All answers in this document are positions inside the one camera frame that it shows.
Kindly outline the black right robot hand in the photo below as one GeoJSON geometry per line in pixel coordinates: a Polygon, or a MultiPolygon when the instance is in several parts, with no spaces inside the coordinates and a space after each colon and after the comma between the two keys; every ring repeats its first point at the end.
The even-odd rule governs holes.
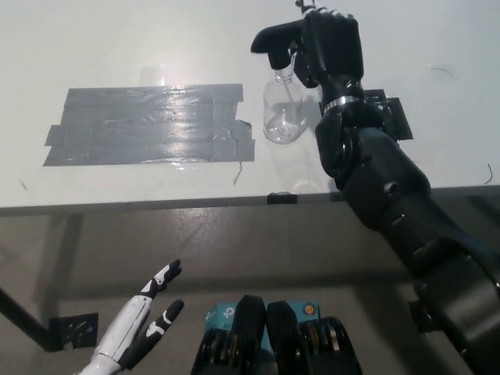
{"type": "Polygon", "coordinates": [[[306,88],[321,88],[321,109],[363,98],[363,51],[359,24],[351,14],[329,10],[318,1],[297,1],[301,36],[295,42],[294,72],[306,88]]]}

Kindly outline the white and black left hand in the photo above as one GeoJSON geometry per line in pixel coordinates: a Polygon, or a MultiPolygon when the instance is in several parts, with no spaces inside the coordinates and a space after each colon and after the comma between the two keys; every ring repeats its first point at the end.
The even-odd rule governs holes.
{"type": "Polygon", "coordinates": [[[146,323],[156,295],[181,273],[180,260],[164,266],[119,311],[82,374],[107,375],[132,370],[158,344],[184,307],[174,301],[151,323],[146,323]]]}

